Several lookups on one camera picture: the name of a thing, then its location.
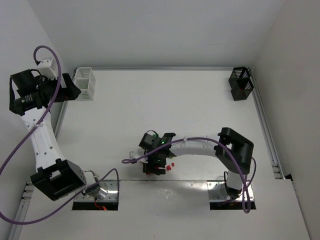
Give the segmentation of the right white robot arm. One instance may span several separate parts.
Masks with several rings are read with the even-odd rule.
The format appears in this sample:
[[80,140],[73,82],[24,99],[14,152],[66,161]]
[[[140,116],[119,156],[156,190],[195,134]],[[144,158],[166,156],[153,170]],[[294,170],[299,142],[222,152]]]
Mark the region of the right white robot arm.
[[254,144],[235,130],[223,127],[217,135],[178,136],[167,132],[162,137],[145,133],[139,147],[146,154],[142,171],[164,175],[167,159],[185,155],[214,157],[227,168],[224,188],[231,199],[240,196],[243,180],[251,169]]

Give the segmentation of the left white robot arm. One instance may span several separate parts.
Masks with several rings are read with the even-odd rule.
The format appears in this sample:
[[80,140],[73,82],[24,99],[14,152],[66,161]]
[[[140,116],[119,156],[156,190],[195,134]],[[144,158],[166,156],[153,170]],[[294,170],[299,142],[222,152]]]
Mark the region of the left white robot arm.
[[65,87],[56,78],[42,73],[33,75],[27,69],[10,76],[9,110],[20,116],[31,133],[30,140],[35,154],[36,173],[32,184],[49,199],[56,201],[87,184],[84,171],[67,160],[59,149],[47,111],[50,101],[75,100],[81,93],[69,74],[62,74]]

